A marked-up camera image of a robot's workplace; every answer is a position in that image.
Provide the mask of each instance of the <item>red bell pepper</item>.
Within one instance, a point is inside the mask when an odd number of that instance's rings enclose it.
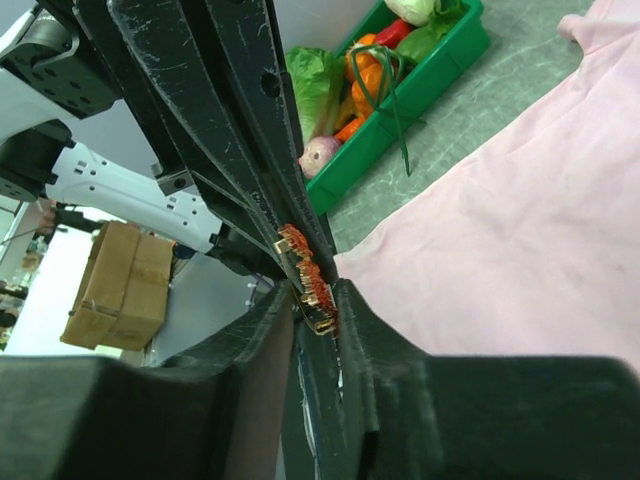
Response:
[[[398,18],[395,22],[376,35],[373,43],[393,50],[404,39],[404,37],[411,33],[412,30],[413,27],[410,24],[401,18]]]

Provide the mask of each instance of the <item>orange bell pepper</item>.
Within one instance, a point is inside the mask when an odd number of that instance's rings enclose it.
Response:
[[[380,84],[382,83],[383,72],[384,67],[379,63],[369,65],[367,68],[360,72],[362,81],[364,82],[365,87],[367,87],[367,91],[369,92],[373,100],[375,100],[378,96]],[[385,85],[384,87],[385,91],[388,87],[388,80],[386,83],[387,85]],[[351,86],[351,96],[353,97],[353,102],[356,105],[356,110],[360,112],[365,118],[368,118],[373,113],[373,105],[371,105],[367,100],[367,97],[365,96],[362,88],[360,88],[360,83],[353,82],[353,85]]]
[[[375,34],[367,33],[366,35],[361,37],[355,43],[355,45],[350,48],[349,51],[347,51],[347,53],[345,54],[345,58],[347,60],[347,68],[345,69],[344,74],[349,82],[353,83],[356,80],[355,74],[353,73],[353,64],[351,63],[351,51],[353,50],[353,48],[361,47],[363,45],[373,45],[373,41],[375,40],[375,38]],[[367,68],[369,65],[373,65],[375,63],[378,63],[378,61],[370,53],[360,52],[356,54],[356,65],[358,66],[359,72],[362,72],[362,70]]]

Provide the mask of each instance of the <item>lettuce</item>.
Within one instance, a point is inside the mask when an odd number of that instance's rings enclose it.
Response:
[[[333,135],[340,110],[345,59],[321,48],[294,47],[285,56],[291,75],[302,139]]]

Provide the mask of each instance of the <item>cabbage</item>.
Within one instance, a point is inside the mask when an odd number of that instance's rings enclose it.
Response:
[[[402,20],[416,27],[429,23],[433,12],[440,8],[440,0],[384,0],[384,3]]]

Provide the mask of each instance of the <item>onion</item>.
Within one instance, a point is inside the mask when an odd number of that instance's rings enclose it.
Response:
[[[311,179],[320,173],[341,146],[342,144],[333,137],[313,138],[298,159],[304,176]]]

